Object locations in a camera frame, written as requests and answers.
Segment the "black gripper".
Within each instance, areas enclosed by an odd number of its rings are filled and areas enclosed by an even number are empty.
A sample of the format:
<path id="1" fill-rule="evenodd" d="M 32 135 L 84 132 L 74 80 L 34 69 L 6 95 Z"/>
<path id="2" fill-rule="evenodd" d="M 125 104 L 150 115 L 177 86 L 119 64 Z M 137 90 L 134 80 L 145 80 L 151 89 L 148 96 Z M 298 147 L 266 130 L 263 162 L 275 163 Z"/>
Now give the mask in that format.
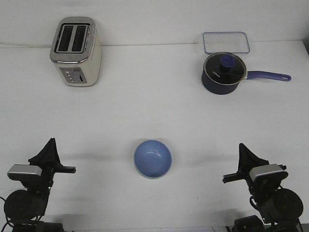
<path id="1" fill-rule="evenodd" d="M 245 180 L 250 193 L 273 193 L 287 178 L 286 166 L 268 164 L 257 157 L 245 144 L 239 144 L 238 171 L 223 176 L 223 183 Z"/>
<path id="2" fill-rule="evenodd" d="M 56 173 L 74 174 L 76 167 L 63 166 L 56 148 L 55 138 L 51 138 L 44 148 L 34 157 L 30 158 L 29 165 L 40 167 L 40 175 L 28 176 L 21 183 L 29 191 L 36 193 L 50 192 Z"/>

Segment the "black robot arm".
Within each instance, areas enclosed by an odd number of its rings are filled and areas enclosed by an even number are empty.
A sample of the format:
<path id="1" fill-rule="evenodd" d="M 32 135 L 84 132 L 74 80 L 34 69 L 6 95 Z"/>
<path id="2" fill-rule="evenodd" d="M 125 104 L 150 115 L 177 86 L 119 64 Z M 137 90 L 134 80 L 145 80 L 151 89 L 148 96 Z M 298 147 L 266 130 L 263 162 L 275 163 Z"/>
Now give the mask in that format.
<path id="1" fill-rule="evenodd" d="M 245 144 L 239 144 L 238 170 L 223 176 L 223 182 L 245 180 L 250 205 L 260 216 L 235 219 L 233 232 L 301 232 L 304 206 L 292 190 L 281 186 L 288 176 L 286 166 L 257 157 Z"/>
<path id="2" fill-rule="evenodd" d="M 74 174 L 76 168 L 61 164 L 55 138 L 51 138 L 29 164 L 14 164 L 7 176 L 24 189 L 11 193 L 4 201 L 6 225 L 14 232 L 63 232 L 62 223 L 44 222 L 50 191 L 56 173 Z"/>

